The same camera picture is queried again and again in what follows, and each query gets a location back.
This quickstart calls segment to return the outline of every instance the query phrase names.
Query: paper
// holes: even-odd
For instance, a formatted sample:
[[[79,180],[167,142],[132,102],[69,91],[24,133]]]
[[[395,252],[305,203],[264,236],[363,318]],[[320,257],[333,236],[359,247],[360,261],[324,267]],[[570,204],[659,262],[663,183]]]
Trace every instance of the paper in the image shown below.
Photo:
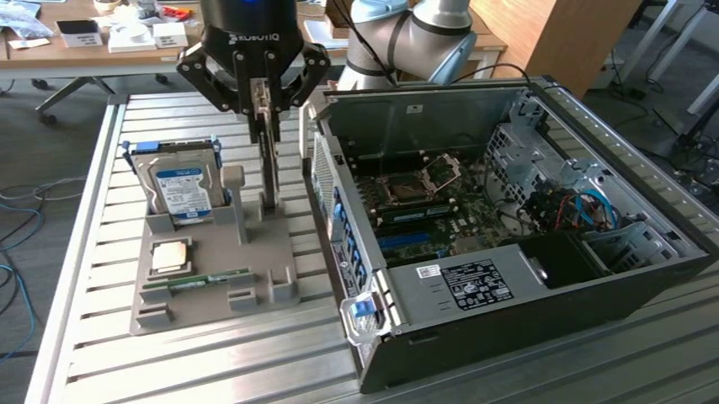
[[[8,44],[11,44],[12,49],[27,49],[36,46],[49,45],[49,40],[45,38],[39,40],[9,40]]]
[[[349,45],[349,40],[335,40],[332,38],[329,28],[327,27],[324,21],[313,21],[308,19],[304,21],[304,28],[307,29],[309,40],[324,45],[327,49],[341,49]]]
[[[153,249],[153,269],[176,271],[188,261],[188,248],[184,242],[165,242]]]

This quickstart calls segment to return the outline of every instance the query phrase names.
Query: white box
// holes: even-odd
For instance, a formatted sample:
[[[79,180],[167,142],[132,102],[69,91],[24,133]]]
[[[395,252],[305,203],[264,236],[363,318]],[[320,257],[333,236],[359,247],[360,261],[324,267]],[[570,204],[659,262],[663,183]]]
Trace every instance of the white box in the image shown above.
[[[141,24],[115,25],[111,28],[108,51],[111,53],[153,51],[153,36],[149,29]]]
[[[100,46],[103,37],[100,36],[100,28],[95,21],[57,21],[60,36],[65,41],[68,48],[80,46]]]
[[[155,24],[153,38],[159,48],[176,48],[188,45],[183,23]]]

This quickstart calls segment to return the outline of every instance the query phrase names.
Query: blue hard drive label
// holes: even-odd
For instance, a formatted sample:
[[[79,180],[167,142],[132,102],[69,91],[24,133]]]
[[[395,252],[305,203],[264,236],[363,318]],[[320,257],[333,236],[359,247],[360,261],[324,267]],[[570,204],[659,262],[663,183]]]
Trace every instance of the blue hard drive label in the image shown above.
[[[156,173],[167,211],[180,219],[207,216],[212,211],[201,168],[167,170]]]

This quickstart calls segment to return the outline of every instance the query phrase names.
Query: black cable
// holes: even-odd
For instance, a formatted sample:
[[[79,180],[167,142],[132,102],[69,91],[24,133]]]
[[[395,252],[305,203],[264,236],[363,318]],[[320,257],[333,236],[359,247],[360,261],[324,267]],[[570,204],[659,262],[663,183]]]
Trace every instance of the black cable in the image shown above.
[[[13,86],[15,86],[15,80],[11,80],[11,86],[5,90],[0,88],[0,95],[5,95],[7,93],[9,93]]]
[[[5,302],[3,308],[0,309],[0,316],[3,315],[3,313],[7,312],[7,310],[11,308],[12,306],[12,302],[15,301],[15,298],[17,297],[17,290],[19,290],[19,281],[17,281],[17,278],[15,277],[15,274],[11,276],[13,279],[15,279],[15,282],[12,283],[12,293],[11,293],[11,299]]]
[[[12,279],[12,274],[7,273],[5,278],[3,279],[3,283],[0,283],[0,289],[8,284],[8,282],[11,282],[11,279]]]
[[[12,186],[12,187],[0,189],[0,194],[1,194],[4,191],[7,191],[8,189],[15,189],[15,188],[31,188],[31,187],[35,188],[33,185],[15,185],[15,186]],[[39,203],[39,205],[37,205],[37,208],[35,208],[35,210],[36,210],[37,212],[41,212],[41,211],[43,211],[43,206],[44,206],[44,204],[45,204],[45,193],[43,192],[43,193],[40,194],[40,203]],[[27,217],[25,221],[24,221],[23,223],[20,223],[20,225],[19,225],[15,229],[12,229],[12,231],[11,231],[8,234],[5,234],[5,235],[3,236],[3,238],[0,238],[0,244],[1,244],[8,238],[11,238],[11,236],[12,236],[15,233],[17,233],[17,232],[20,231],[20,229],[23,229],[23,227],[25,227],[27,224],[28,224],[28,223],[32,221],[32,219],[35,219],[35,218],[37,218],[37,215],[31,214],[31,215]]]
[[[626,90],[624,90],[624,83],[622,81],[622,77],[619,76],[619,68],[616,67],[616,59],[615,59],[615,49],[612,48],[611,50],[611,66],[612,66],[612,70],[615,71],[615,79],[616,79],[616,83],[619,84],[619,97],[615,96],[615,94],[612,93],[612,96],[615,96],[615,98],[627,103],[628,105],[632,105],[634,107],[642,109],[642,114],[636,115],[636,116],[632,116],[631,118],[626,119],[626,120],[622,120],[619,121],[616,124],[612,125],[612,127],[615,129],[618,129],[622,125],[626,125],[628,124],[630,122],[635,121],[635,120],[640,120],[642,118],[644,118],[646,116],[650,115],[650,110],[640,104],[640,103],[636,103],[634,101],[631,101],[630,99],[627,99],[624,97],[624,94],[627,93]]]
[[[25,188],[27,186],[25,185],[15,185],[12,187],[8,187],[5,189],[0,189],[0,193],[3,193],[4,191],[7,191],[8,189],[15,189],[15,188]],[[39,205],[37,205],[37,208],[35,209],[37,212],[41,212],[43,211],[43,208],[45,206],[45,193],[43,192],[41,194],[39,194],[40,196],[40,202],[39,202]],[[3,242],[15,234],[17,233],[25,226],[27,224],[32,221],[32,218],[37,217],[35,214],[31,214],[28,216],[28,218],[25,219],[25,221],[23,221],[23,223],[20,223],[19,226],[15,227],[15,229],[12,229],[4,236],[3,238],[0,238],[0,245],[3,244]],[[3,249],[0,249],[0,253],[3,254],[4,256],[4,260],[7,261],[8,263],[8,266],[15,269],[15,285],[13,285],[13,289],[12,289],[12,294],[11,294],[11,299],[7,301],[5,305],[3,306],[3,308],[0,309],[0,315],[3,315],[3,313],[5,313],[5,311],[8,310],[8,308],[11,307],[12,305],[12,302],[15,301],[15,299],[17,298],[17,292],[19,292],[19,280],[20,279],[24,283],[25,283],[25,278],[23,277],[23,274],[20,273],[20,268],[17,267],[17,265],[13,263],[12,261],[12,258],[11,258],[11,255],[8,254],[8,252]],[[8,276],[8,278],[3,281],[3,283],[0,284],[0,288],[3,286],[5,286],[8,284],[8,282],[11,281],[11,278],[12,276]],[[37,323],[44,327],[45,326],[45,323],[43,322],[43,320],[40,319],[39,317],[39,314],[35,310],[35,306],[32,304],[32,299],[31,299],[31,295],[29,295],[29,291],[28,291],[28,302],[29,302],[29,307],[31,307],[31,311],[32,311],[32,315],[35,316],[36,320],[37,320]]]
[[[696,14],[699,14],[700,10],[704,8],[704,4],[706,3],[702,3],[702,5],[699,6],[699,8],[696,9],[696,11],[694,12],[692,16],[688,18],[688,20],[684,22],[684,25],[682,25],[682,28],[680,30],[678,31],[676,34],[674,34],[674,36],[670,38],[670,40],[667,41],[664,47],[659,50],[659,53],[656,54],[656,57],[654,58],[654,62],[651,63],[650,67],[647,67],[647,70],[644,71],[644,80],[652,85],[652,86],[656,86],[659,88],[659,90],[655,90],[658,93],[663,94],[664,93],[664,88],[662,87],[662,85],[659,84],[659,82],[656,82],[655,80],[651,80],[650,79],[650,75],[651,75],[651,72],[654,71],[654,67],[656,66],[656,64],[659,63],[659,60],[662,59],[662,56],[666,54],[666,52],[668,51],[668,49],[672,47],[674,45],[674,42],[676,42],[676,40],[679,39],[679,37],[682,36],[683,32],[684,32],[684,29],[687,29],[687,26],[688,26],[688,23],[691,22],[691,20],[694,19],[694,17],[696,17]]]
[[[562,88],[563,90],[566,90],[570,94],[572,93],[572,90],[570,90],[567,87],[564,87],[562,84],[554,84],[551,86],[547,86],[547,87],[542,87],[543,90],[550,90],[552,88]]]
[[[389,73],[389,71],[384,67],[384,64],[381,63],[381,59],[380,59],[380,56],[377,55],[377,52],[375,52],[373,47],[369,45],[369,42],[367,42],[367,40],[364,39],[364,36],[361,36],[352,19],[347,16],[349,12],[345,9],[344,3],[340,2],[343,4],[343,7],[339,6],[337,0],[332,0],[332,3],[335,4],[335,8],[339,11],[339,15],[341,16],[341,19],[345,21],[345,24],[349,26],[349,29],[355,33],[355,36],[357,37],[357,41],[360,42],[360,44],[363,44],[367,51],[369,52],[373,62],[377,65],[380,65],[381,72],[384,73],[384,76],[387,77],[389,84],[392,84],[392,87],[399,87],[399,85],[396,84],[395,78],[392,77],[392,73]]]
[[[511,67],[514,69],[516,69],[523,77],[524,77],[524,80],[527,80],[527,84],[531,84],[531,79],[530,79],[530,75],[527,74],[527,72],[524,71],[524,69],[522,67],[519,67],[518,65],[512,64],[512,63],[495,63],[494,65],[490,65],[490,66],[484,66],[482,69],[476,69],[474,72],[471,73],[467,73],[464,76],[462,76],[460,78],[458,78],[452,84],[456,84],[458,82],[460,82],[462,80],[464,80],[466,78],[474,76],[475,73],[479,73],[479,72],[483,72],[488,69],[494,69],[495,67],[502,67],[502,66],[506,66],[506,67]]]
[[[16,286],[19,285],[20,281],[23,281],[23,283],[25,284],[27,302],[28,302],[28,306],[31,307],[32,315],[35,316],[35,320],[37,321],[37,323],[39,323],[43,327],[45,327],[45,322],[44,322],[43,319],[40,318],[40,316],[39,316],[39,314],[37,314],[37,311],[35,310],[35,305],[33,305],[32,299],[31,299],[31,292],[29,292],[29,290],[27,290],[25,277],[24,277],[23,274],[20,273],[20,268],[17,267],[17,265],[15,264],[15,262],[12,261],[11,255],[8,254],[7,251],[0,250],[0,254],[3,254],[4,260],[5,260],[7,263],[8,263],[8,266],[9,266],[12,269],[15,269],[15,283],[16,283]],[[7,303],[7,307],[9,307],[9,306],[12,305],[12,301],[15,301],[16,295],[17,295],[17,292],[13,291],[13,296],[11,297],[11,300],[9,300],[8,303]]]

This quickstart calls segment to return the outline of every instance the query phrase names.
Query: robotic arm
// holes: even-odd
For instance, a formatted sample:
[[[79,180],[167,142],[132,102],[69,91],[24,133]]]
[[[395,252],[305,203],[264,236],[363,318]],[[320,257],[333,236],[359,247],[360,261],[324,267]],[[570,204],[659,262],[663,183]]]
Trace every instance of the robotic arm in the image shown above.
[[[200,5],[203,40],[180,54],[177,72],[219,110],[245,116],[251,141],[260,145],[263,207],[272,213],[279,203],[279,113],[303,105],[329,57],[323,46],[303,40],[296,0],[203,0]],[[476,40],[467,6],[468,0],[424,0],[409,11],[407,0],[355,0],[356,30],[381,65],[352,32],[339,89],[388,88],[393,84],[384,71],[395,69],[449,84]],[[300,53],[303,73],[283,87],[281,74]]]
[[[247,118],[252,143],[260,144],[263,206],[277,204],[275,142],[279,113],[301,106],[329,68],[320,45],[307,44],[296,25],[296,0],[201,0],[203,40],[179,58],[177,72],[221,111]],[[281,74],[299,54],[304,70],[281,86]],[[221,69],[229,73],[223,79]]]
[[[452,83],[476,41],[467,7],[468,0],[424,0],[409,11],[407,0],[355,0],[355,28],[384,70],[400,69],[436,84]],[[337,89],[392,87],[384,70],[351,32],[347,68]]]

